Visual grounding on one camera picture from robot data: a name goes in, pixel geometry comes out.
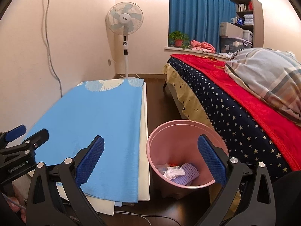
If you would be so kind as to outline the left hand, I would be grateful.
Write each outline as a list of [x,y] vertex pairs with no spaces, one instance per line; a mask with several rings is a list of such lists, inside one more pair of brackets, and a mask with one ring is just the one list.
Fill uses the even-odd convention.
[[24,203],[24,198],[14,184],[12,184],[12,189],[13,192],[10,192],[8,198],[10,198],[10,200],[13,201],[13,203],[8,201],[9,206],[16,215],[21,217],[24,223],[27,223],[27,216],[26,216],[26,209],[25,209],[26,205]]

